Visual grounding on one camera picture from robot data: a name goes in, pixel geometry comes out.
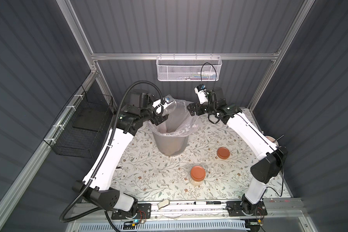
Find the oatmeal jar orange lid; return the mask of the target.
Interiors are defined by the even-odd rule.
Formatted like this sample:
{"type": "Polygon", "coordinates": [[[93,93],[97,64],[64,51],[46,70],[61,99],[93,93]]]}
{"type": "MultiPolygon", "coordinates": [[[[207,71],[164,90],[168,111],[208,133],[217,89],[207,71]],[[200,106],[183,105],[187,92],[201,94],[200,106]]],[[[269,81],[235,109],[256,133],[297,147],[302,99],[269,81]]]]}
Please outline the oatmeal jar orange lid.
{"type": "Polygon", "coordinates": [[[193,166],[190,171],[190,177],[190,182],[192,185],[200,186],[206,177],[206,171],[199,165],[193,166]]]}

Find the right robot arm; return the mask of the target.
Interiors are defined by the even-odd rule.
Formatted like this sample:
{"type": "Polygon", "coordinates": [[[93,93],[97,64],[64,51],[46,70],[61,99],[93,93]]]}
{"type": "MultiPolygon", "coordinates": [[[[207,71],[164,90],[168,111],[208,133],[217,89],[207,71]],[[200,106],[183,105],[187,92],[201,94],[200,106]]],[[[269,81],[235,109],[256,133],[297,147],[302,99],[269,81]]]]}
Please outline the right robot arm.
{"type": "Polygon", "coordinates": [[[283,171],[288,154],[286,147],[270,141],[247,119],[240,107],[227,103],[221,88],[207,90],[205,85],[200,84],[194,91],[199,100],[187,106],[190,115],[214,116],[233,129],[255,154],[258,162],[250,168],[253,178],[242,196],[239,209],[246,216],[261,215],[259,209],[269,182],[283,171]]]}

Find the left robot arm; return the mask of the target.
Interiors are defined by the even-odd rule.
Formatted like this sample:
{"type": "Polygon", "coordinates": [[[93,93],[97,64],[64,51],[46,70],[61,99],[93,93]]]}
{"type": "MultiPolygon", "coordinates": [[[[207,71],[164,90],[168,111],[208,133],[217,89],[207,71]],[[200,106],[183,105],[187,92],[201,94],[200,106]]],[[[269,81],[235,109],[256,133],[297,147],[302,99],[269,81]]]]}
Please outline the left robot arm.
{"type": "Polygon", "coordinates": [[[143,123],[150,121],[159,125],[169,116],[167,107],[173,106],[174,99],[167,95],[163,100],[142,90],[133,90],[128,94],[128,102],[121,112],[114,116],[108,138],[93,167],[81,181],[76,181],[72,190],[82,198],[105,211],[121,210],[131,217],[136,215],[136,198],[111,188],[112,177],[118,163],[143,123]]]}

